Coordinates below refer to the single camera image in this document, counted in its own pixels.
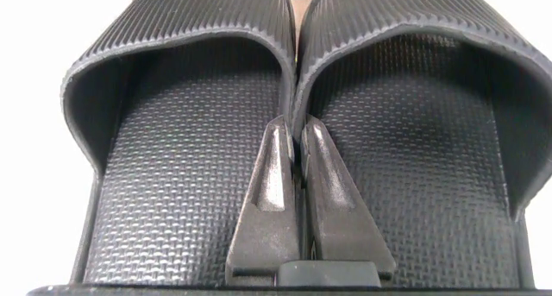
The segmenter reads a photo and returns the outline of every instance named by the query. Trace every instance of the slide sandal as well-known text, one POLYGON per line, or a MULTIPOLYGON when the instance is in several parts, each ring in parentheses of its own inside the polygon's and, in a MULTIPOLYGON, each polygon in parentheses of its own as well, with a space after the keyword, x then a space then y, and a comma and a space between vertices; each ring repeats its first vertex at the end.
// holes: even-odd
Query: slide sandal
POLYGON ((298 53, 307 194, 306 161, 336 148, 396 262, 388 284, 532 288, 550 62, 482 0, 313 0, 298 53))
POLYGON ((263 131, 289 116, 290 0, 135 0, 72 66, 96 180, 73 283, 219 286, 263 131))

